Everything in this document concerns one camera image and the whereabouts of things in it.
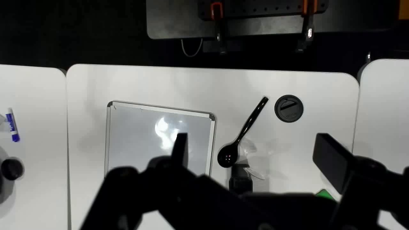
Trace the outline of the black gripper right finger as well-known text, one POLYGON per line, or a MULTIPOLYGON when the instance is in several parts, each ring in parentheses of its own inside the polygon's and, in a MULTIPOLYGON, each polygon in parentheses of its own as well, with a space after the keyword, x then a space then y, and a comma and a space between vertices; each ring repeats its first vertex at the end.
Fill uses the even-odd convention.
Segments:
POLYGON ((315 136, 313 163, 341 196, 330 220, 332 230, 386 230, 381 211, 409 228, 409 178, 381 163, 355 156, 327 133, 315 136))

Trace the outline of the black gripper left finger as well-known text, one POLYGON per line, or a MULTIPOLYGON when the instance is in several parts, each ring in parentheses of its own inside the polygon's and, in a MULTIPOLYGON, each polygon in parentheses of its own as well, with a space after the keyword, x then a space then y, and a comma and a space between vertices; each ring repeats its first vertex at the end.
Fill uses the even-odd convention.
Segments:
POLYGON ((254 206, 208 177, 186 169, 188 136, 176 136, 168 156, 154 158, 144 172, 130 167, 110 170, 80 230, 137 230, 157 211, 175 230, 273 230, 254 206))

